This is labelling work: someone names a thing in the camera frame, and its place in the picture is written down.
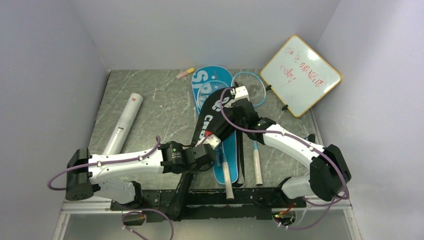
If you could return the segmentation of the blue white badminton racket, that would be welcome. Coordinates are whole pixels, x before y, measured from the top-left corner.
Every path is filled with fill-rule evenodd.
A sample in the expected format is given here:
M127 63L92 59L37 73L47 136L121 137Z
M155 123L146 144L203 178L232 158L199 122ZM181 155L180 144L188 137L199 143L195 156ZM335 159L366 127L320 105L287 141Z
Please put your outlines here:
M248 91L249 100L254 107L261 105L266 99L266 87L262 80L253 72L241 71L238 72L232 80L232 84L235 86L236 83L239 86L245 86ZM260 163L260 154L257 142L253 142L253 166L255 173L255 184L256 186L262 186L262 170Z

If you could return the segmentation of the black racket cover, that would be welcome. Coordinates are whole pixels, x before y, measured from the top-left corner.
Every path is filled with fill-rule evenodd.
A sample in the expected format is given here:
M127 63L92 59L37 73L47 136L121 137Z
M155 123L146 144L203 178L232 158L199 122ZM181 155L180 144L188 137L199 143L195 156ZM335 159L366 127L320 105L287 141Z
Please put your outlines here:
M236 131L222 115L224 112L230 120L234 119L232 110L224 107L233 99L229 90L224 92L225 88L218 88L205 99L190 145L183 148L180 143L169 141L160 147L163 172L182 174L165 212L173 221L180 221L184 215L194 175L207 172L218 163L219 145Z

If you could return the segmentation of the white shuttlecock tube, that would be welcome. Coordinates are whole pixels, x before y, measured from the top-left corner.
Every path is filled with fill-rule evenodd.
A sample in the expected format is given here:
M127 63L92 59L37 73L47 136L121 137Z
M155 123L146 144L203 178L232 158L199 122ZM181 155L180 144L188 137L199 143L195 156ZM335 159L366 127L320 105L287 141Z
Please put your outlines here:
M143 97L132 93L112 131L112 134L103 150L103 155L119 154L127 139L129 131L142 105Z

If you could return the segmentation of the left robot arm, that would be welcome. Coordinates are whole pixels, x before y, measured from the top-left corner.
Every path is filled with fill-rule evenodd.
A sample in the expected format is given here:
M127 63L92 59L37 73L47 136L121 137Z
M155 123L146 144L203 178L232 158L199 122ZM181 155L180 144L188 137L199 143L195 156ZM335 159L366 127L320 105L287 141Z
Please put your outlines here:
M78 149L67 164L65 198L68 201L86 200L96 192L102 198L124 204L130 210L142 206L141 187L119 178L131 174L197 174L216 160L215 148L221 140L206 135L194 147L160 138L151 149L115 155L90 154L88 148Z

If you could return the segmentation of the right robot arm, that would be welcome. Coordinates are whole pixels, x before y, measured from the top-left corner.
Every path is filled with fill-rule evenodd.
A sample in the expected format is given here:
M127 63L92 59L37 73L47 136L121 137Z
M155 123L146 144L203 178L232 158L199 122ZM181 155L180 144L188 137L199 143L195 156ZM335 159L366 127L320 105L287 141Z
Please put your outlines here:
M350 197L347 183L352 175L339 147L315 144L267 117L260 117L244 86L229 90L231 102L225 107L232 109L234 119L227 122L251 140L288 154L309 171L308 175L292 177L282 183L281 190L274 195L278 206L288 207L295 198L306 196L317 196L328 205Z

